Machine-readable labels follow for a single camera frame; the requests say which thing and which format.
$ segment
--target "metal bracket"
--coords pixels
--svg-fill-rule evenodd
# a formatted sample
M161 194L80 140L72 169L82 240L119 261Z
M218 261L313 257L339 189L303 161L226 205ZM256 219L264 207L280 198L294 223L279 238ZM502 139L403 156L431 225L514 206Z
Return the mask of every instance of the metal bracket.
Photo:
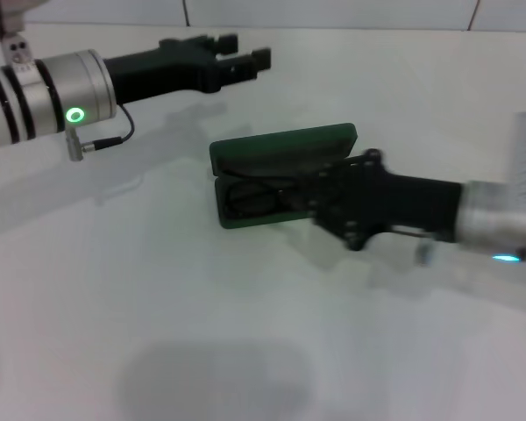
M83 161L84 155L82 151L82 144L78 138L78 133L74 127L68 127L67 131L67 145L68 145L68 156L72 162Z
M415 261L418 266L427 267L430 265L434 257L436 245L437 241L434 235L426 232L419 240L419 245L415 252Z
M27 40L20 34L13 33L4 36L0 42L6 64L14 71L22 89L33 84L42 84L46 88Z

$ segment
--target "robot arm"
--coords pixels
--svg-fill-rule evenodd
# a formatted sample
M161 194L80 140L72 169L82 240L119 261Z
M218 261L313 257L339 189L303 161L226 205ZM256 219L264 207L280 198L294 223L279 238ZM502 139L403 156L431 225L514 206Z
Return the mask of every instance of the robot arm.
M353 125L216 142L210 156L220 223L233 229L310 218L355 252L391 232L420 239L420 264L437 241L524 261L526 113L519 120L519 175L510 184L392 174L377 149L348 157L357 138Z
M238 52L236 35L218 39L164 39L152 51L104 60L94 50L35 60L24 29L26 11L44 0L0 0L0 146L66 132L72 161L84 152L122 143L103 139L81 144L76 129L114 118L117 106L191 89L211 94L250 81L271 67L271 52L219 60Z

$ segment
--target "cable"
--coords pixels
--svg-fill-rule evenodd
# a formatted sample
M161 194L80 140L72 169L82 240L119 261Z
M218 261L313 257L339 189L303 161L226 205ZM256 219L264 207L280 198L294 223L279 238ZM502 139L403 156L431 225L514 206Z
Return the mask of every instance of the cable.
M92 150L101 151L102 149L107 149L108 147L121 145L125 143L128 139L130 139L132 135L134 134L135 126L134 126L134 120L132 119L131 113L126 109L124 105L120 104L119 107L121 107L121 110L123 110L124 114L128 118L129 123L131 124L131 130L123 138L121 136L117 136L116 138L99 139L99 140L94 140L93 142L89 142L86 145L92 145L93 146Z
M475 9L473 9L472 18L470 19L470 24L467 26L467 30L471 31L473 29L473 24L475 23L475 18L477 17L477 12L480 9L481 0L477 0L477 3L475 4Z
M187 7L187 0L182 0L181 4L183 6L183 14L185 15L185 26L191 26L191 22L189 21L189 9Z
M119 107L121 107L121 110L123 110L124 114L129 119L129 123L131 124L131 131L129 132L129 134L127 134L125 137L123 137L123 142L126 142L134 134L134 129L135 129L135 127L134 127L134 120L132 119L131 113L126 109L126 107L124 105L120 104Z

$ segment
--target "green led light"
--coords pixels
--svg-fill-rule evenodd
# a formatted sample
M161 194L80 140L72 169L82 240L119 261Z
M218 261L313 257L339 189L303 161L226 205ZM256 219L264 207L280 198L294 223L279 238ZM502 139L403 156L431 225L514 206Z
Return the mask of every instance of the green led light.
M86 113L82 108L71 108L67 111L67 120L70 123L80 123L85 115Z

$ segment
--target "white tile wall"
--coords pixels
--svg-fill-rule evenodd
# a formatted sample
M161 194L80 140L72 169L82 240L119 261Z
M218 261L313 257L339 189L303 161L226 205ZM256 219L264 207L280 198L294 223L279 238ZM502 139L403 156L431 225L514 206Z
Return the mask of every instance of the white tile wall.
M466 29L475 0L188 0L193 26Z
M473 29L526 31L526 0L481 0Z
M185 25L181 0L50 0L30 22Z

